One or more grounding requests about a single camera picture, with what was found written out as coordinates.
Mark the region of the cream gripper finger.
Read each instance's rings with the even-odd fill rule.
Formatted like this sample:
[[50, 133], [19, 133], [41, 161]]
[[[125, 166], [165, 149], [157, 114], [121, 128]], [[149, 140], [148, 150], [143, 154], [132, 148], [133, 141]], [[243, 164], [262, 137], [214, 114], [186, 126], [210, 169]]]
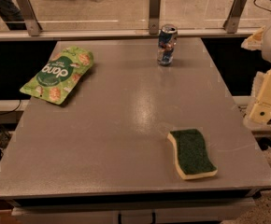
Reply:
[[247, 119], [258, 124], [271, 120], [271, 69], [257, 72], [253, 80]]
[[263, 42], [263, 33], [264, 33], [263, 27], [258, 29], [255, 33], [250, 35], [242, 42], [241, 48], [247, 50], [261, 50]]

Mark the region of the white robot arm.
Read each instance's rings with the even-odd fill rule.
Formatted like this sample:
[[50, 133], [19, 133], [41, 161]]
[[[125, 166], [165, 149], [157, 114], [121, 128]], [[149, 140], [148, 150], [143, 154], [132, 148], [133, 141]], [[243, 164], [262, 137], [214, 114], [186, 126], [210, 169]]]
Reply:
[[[262, 58], [271, 63], [271, 19], [266, 26], [246, 38], [241, 47], [248, 50], [259, 50]], [[265, 73], [256, 73], [250, 96], [244, 124], [250, 128], [266, 125], [271, 120], [271, 68]]]

